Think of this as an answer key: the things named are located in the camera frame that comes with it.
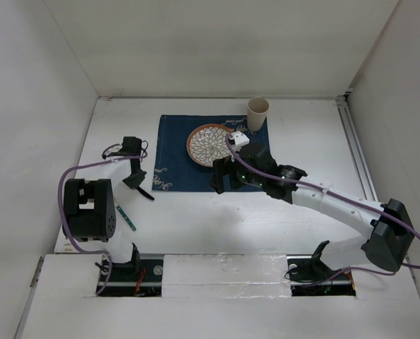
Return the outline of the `teal patterned handle cutlery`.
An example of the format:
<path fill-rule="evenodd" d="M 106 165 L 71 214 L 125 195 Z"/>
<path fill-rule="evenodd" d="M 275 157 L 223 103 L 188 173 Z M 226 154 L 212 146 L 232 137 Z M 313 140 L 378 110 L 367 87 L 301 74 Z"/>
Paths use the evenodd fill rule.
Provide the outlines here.
<path fill-rule="evenodd" d="M 125 220 L 126 224 L 130 227 L 130 229 L 133 232 L 135 232 L 137 230 L 136 226 L 133 224 L 133 222 L 131 221 L 129 216 L 127 216 L 127 214 L 124 212 L 124 209 L 120 205 L 117 205 L 116 209 L 119 212 L 119 214 L 121 215 L 121 217 Z"/>

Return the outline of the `dark blue cloth napkin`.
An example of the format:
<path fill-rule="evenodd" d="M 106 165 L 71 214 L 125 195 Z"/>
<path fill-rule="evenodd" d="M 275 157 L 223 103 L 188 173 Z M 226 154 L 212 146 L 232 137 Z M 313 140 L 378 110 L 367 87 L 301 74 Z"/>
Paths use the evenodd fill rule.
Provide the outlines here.
<path fill-rule="evenodd" d="M 245 115 L 192 116 L 162 115 L 157 135 L 157 149 L 152 190 L 165 192 L 213 192 L 210 188 L 212 168 L 204 167 L 188 155 L 188 136 L 199 126 L 221 124 L 242 131 L 250 141 L 269 147 L 268 123 L 251 132 Z"/>

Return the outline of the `brown paper cup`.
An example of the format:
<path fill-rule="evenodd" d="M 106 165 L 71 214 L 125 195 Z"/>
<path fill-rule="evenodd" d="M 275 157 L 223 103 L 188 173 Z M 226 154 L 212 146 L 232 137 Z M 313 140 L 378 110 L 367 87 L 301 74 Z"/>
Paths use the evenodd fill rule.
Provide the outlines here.
<path fill-rule="evenodd" d="M 250 131 L 257 132 L 262 128 L 269 108 L 269 102 L 262 97 L 254 97 L 248 101 L 247 127 Z"/>

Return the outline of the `black table knife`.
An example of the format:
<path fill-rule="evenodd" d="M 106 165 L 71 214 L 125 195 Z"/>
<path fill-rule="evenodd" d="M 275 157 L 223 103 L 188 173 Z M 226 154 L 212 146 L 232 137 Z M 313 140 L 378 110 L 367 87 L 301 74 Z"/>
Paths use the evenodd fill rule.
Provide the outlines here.
<path fill-rule="evenodd" d="M 154 201 L 155 198 L 149 194 L 147 191 L 145 191 L 144 189 L 142 189 L 141 187 L 138 187 L 136 189 L 144 198 L 148 199 L 149 201 Z"/>

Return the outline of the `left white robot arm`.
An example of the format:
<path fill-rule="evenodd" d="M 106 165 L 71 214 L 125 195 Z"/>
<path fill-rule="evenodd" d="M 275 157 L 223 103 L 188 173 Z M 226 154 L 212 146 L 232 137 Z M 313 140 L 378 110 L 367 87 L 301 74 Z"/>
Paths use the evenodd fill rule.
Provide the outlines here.
<path fill-rule="evenodd" d="M 57 189 L 62 230 L 71 246 L 80 254 L 104 256 L 107 265 L 101 269 L 116 269 L 126 280 L 139 276 L 141 263 L 135 244 L 116 228 L 113 188 L 139 188 L 146 176 L 140 163 L 147 147 L 147 142 L 126 136 L 118 149 L 106 149 L 101 161 L 67 169 Z"/>

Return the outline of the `floral patterned plate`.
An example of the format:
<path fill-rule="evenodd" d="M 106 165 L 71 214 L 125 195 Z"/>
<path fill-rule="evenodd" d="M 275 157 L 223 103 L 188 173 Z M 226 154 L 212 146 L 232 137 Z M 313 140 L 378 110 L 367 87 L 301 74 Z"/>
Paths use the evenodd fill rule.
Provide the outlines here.
<path fill-rule="evenodd" d="M 199 126 L 189 134 L 186 142 L 189 157 L 198 165 L 212 167 L 215 160 L 230 155 L 225 136 L 232 132 L 232 129 L 221 124 Z"/>

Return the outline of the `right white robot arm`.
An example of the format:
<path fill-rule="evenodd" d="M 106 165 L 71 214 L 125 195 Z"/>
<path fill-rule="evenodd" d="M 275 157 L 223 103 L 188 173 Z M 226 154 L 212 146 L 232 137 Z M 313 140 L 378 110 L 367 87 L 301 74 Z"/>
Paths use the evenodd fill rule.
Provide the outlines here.
<path fill-rule="evenodd" d="M 273 199 L 314 210 L 356 232 L 350 239 L 327 239 L 318 245 L 304 264 L 316 277 L 326 278 L 367 263 L 391 274 L 404 265 L 415 233 L 400 201 L 380 203 L 339 193 L 329 184 L 310 178 L 302 169 L 277 164 L 259 143 L 237 148 L 235 153 L 215 160 L 212 168 L 210 186 L 218 194 L 224 193 L 226 179 L 232 190 L 254 186 Z"/>

